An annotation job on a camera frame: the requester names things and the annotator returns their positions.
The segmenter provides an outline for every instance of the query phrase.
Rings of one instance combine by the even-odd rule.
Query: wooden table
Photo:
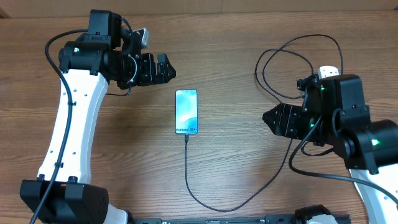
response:
[[[398,122],[397,12],[127,18],[134,29],[150,30],[147,51],[167,53],[177,77],[165,85],[135,87],[129,97],[104,99],[91,155],[92,184],[107,188],[113,205],[130,210],[136,218],[206,218],[261,217],[323,204],[334,213],[349,213],[353,223],[367,223],[353,184],[305,177],[287,166],[268,188],[235,212],[212,212],[197,204],[185,188],[183,136],[174,133],[175,91],[198,90],[200,131],[188,143],[193,193],[210,206],[235,207],[274,175],[289,143],[274,136],[261,119],[276,100],[254,81],[259,55],[300,35],[332,35],[343,49],[345,74],[362,78],[372,119]],[[86,17],[0,19],[0,223],[27,223],[32,216],[19,197],[19,187],[22,179],[35,179],[47,152],[60,89],[44,45],[61,32],[87,26]],[[51,46],[57,63],[60,48],[75,37]],[[340,67],[338,51],[328,39],[299,40],[289,49],[307,56],[316,69]],[[298,94],[296,79],[309,74],[302,59],[285,53],[267,68],[270,84],[290,96]],[[109,92],[121,93],[115,83]],[[300,154],[295,165],[348,175],[336,155]]]

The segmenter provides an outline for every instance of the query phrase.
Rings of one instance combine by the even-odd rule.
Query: charging cable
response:
[[[290,140],[290,143],[289,143],[289,146],[288,146],[288,148],[287,148],[287,151],[286,151],[284,160],[282,161],[282,164],[280,165],[279,170],[275,173],[275,175],[271,178],[271,180],[269,180],[264,186],[262,186],[256,193],[254,193],[252,196],[250,196],[249,199],[247,199],[247,200],[246,200],[245,202],[243,202],[241,205],[239,205],[239,206],[237,206],[237,207],[235,207],[235,208],[231,208],[231,209],[227,209],[227,210],[222,210],[222,209],[217,209],[217,208],[213,208],[213,207],[210,207],[210,206],[208,206],[208,205],[205,205],[203,202],[199,201],[199,199],[197,199],[197,198],[193,195],[193,193],[191,192],[191,189],[189,188],[189,185],[188,185],[188,174],[187,174],[187,146],[188,146],[188,140],[189,140],[189,135],[188,135],[188,134],[185,134],[185,185],[187,186],[187,190],[188,190],[189,194],[191,195],[191,197],[192,197],[193,199],[195,199],[195,201],[197,201],[197,202],[198,202],[200,205],[202,205],[203,207],[208,208],[208,209],[213,210],[213,211],[216,211],[216,212],[233,212],[233,211],[236,211],[236,210],[240,209],[241,207],[243,207],[245,204],[249,203],[255,196],[257,196],[257,195],[258,195],[259,193],[261,193],[266,187],[268,187],[268,185],[278,176],[279,172],[282,170],[282,168],[283,168],[283,166],[284,166],[284,164],[285,164],[287,155],[289,154],[290,147],[291,147],[292,142],[293,142],[293,139],[291,139],[291,140]]]

